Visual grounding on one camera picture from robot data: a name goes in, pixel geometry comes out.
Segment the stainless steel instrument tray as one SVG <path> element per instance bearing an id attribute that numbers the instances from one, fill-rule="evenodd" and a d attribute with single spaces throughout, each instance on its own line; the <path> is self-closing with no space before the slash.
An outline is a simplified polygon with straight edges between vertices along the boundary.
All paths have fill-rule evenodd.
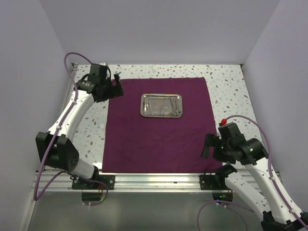
<path id="1" fill-rule="evenodd" d="M 163 103 L 164 97 L 167 97 L 166 101 L 166 111 L 164 116 L 152 116 L 152 115 L 146 115 L 144 112 L 144 100 L 145 96 L 148 96 L 149 100 L 149 106 L 150 106 L 150 111 L 161 111 L 161 106 Z M 171 114 L 171 107 L 170 107 L 170 101 L 169 97 L 179 97 L 180 98 L 180 109 L 182 110 L 182 115 L 183 115 L 183 104 L 182 104 L 182 97 L 179 94 L 156 94 L 156 93 L 146 93 L 143 94 L 141 97 L 141 106 L 140 106 L 140 114 L 143 117 L 155 117 L 155 118 L 180 118 L 180 117 L 172 117 Z"/>

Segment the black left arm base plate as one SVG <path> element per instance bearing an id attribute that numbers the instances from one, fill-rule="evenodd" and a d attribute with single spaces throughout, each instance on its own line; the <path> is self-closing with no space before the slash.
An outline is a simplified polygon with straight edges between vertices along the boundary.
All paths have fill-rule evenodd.
<path id="1" fill-rule="evenodd" d="M 98 175 L 95 180 L 82 180 L 81 178 L 78 178 L 76 176 L 71 176 L 70 179 L 73 181 L 73 190 L 113 190 L 116 181 L 115 175 Z"/>

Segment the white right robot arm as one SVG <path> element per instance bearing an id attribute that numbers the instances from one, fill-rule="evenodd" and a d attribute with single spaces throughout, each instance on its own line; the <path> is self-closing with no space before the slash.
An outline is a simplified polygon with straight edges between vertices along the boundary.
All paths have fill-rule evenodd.
<path id="1" fill-rule="evenodd" d="M 247 140 L 235 123 L 219 125 L 220 135 L 207 134 L 201 156 L 223 163 L 213 175 L 200 175 L 202 190 L 230 189 L 259 217 L 265 231 L 298 231 L 308 227 L 308 214 L 296 205 L 274 171 L 264 145 Z"/>

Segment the steel forceps with ring handles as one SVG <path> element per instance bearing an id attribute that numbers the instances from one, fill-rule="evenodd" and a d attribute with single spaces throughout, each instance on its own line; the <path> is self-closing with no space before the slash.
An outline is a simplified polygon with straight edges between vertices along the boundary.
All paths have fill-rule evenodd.
<path id="1" fill-rule="evenodd" d="M 174 117 L 181 117 L 182 115 L 182 110 L 180 109 L 180 98 L 179 97 L 175 97 L 174 99 L 174 113 L 173 116 Z"/>

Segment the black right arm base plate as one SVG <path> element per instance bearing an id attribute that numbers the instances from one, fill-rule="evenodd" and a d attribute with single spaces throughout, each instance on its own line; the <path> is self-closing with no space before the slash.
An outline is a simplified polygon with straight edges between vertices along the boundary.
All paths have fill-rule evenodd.
<path id="1" fill-rule="evenodd" d="M 201 190 L 227 190 L 225 179 L 229 173 L 224 171 L 217 171 L 215 173 L 199 175 L 199 184 Z"/>

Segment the pointed steel tweezers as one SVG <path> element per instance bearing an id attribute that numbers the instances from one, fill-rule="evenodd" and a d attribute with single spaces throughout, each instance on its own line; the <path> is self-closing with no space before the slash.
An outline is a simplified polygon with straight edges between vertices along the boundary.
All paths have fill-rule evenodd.
<path id="1" fill-rule="evenodd" d="M 149 100 L 148 100 L 148 96 L 145 96 L 145 100 L 144 100 L 144 112 L 146 115 L 148 115 L 150 113 L 150 106 L 149 106 Z"/>

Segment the purple surgical cloth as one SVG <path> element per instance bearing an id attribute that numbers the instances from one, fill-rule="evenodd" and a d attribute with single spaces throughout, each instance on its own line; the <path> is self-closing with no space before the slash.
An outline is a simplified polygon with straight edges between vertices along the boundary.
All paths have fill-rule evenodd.
<path id="1" fill-rule="evenodd" d="M 111 99 L 103 152 L 103 172 L 204 173 L 221 167 L 202 158 L 205 136 L 216 133 L 211 100 L 203 77 L 124 79 L 124 95 Z M 145 93 L 179 94 L 180 118 L 143 117 Z"/>

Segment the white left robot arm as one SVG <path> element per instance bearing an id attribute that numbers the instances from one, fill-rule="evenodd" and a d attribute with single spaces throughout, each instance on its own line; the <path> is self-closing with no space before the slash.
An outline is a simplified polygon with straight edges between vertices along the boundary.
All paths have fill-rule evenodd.
<path id="1" fill-rule="evenodd" d="M 43 166 L 65 170 L 83 178 L 89 189 L 99 186 L 95 167 L 83 161 L 73 144 L 77 128 L 94 103 L 122 96 L 119 74 L 111 74 L 105 64 L 92 64 L 90 72 L 75 83 L 71 99 L 56 122 L 36 136 L 38 154 Z"/>

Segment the steel surgical scissors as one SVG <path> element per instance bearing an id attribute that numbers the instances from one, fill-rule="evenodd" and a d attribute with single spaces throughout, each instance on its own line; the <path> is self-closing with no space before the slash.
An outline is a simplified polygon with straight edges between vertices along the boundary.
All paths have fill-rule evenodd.
<path id="1" fill-rule="evenodd" d="M 178 116 L 177 97 L 169 97 L 172 117 Z"/>

